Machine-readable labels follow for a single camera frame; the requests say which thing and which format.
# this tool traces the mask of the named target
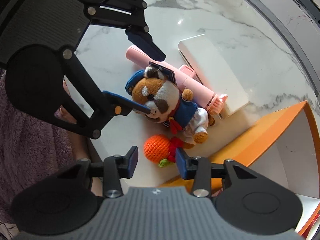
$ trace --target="plush toy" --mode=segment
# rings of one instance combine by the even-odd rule
[[[150,108],[147,119],[156,123],[166,122],[173,134],[183,130],[190,147],[207,140],[208,125],[214,119],[210,116],[209,121],[207,111],[192,101],[191,90],[185,89],[180,93],[178,87],[167,80],[160,70],[148,66],[137,71],[125,89],[133,101]]]
[[[183,147],[184,142],[177,137],[169,140],[165,135],[154,135],[145,142],[143,152],[149,161],[162,168],[175,163],[176,149]]]

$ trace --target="black cable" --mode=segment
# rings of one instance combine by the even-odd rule
[[[7,228],[7,227],[6,227]],[[11,227],[11,228],[7,228],[7,230],[10,230],[10,229],[12,229],[12,228],[16,228],[15,226],[13,226],[13,227]]]
[[[294,1],[295,3],[296,3],[296,5],[300,8],[300,10],[310,19],[310,21],[311,21],[311,23],[313,23],[313,20],[312,20],[312,18],[306,13],[306,12],[304,12],[302,9],[301,9],[301,2],[300,2],[300,0],[292,0],[292,1]]]

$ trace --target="white shorts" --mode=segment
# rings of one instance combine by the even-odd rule
[[[205,109],[199,107],[183,132],[183,135],[185,136],[185,142],[189,144],[196,144],[193,140],[194,134],[203,131],[207,132],[208,125],[208,113]]]

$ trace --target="marble table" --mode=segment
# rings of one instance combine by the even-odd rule
[[[180,67],[178,52],[182,39],[205,33],[218,48],[247,92],[250,104],[225,120],[216,119],[209,139],[188,150],[191,156],[209,156],[250,127],[261,116],[308,100],[317,124],[320,109],[317,98],[299,62],[276,31],[244,0],[145,0],[150,34],[166,54],[166,61]],[[130,98],[124,86],[138,67],[126,59],[131,43],[124,30],[90,26],[78,50],[88,73],[101,90]],[[92,110],[71,88],[71,96],[88,114]],[[139,162],[130,186],[157,186],[178,174],[175,165],[159,168],[143,155],[143,143],[154,134],[166,133],[162,125],[131,112],[118,116],[92,140],[100,157],[125,154],[138,146]]]

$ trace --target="plush dog paw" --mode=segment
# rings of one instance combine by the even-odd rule
[[[182,92],[182,99],[185,101],[192,101],[193,99],[193,92],[190,89],[185,89]]]
[[[184,149],[192,149],[195,145],[194,144],[190,144],[190,143],[183,143],[183,148]]]
[[[194,136],[193,139],[195,143],[204,143],[208,138],[208,133],[207,132],[197,132]]]
[[[215,119],[211,114],[208,113],[208,118],[209,118],[209,126],[213,126],[215,124]]]

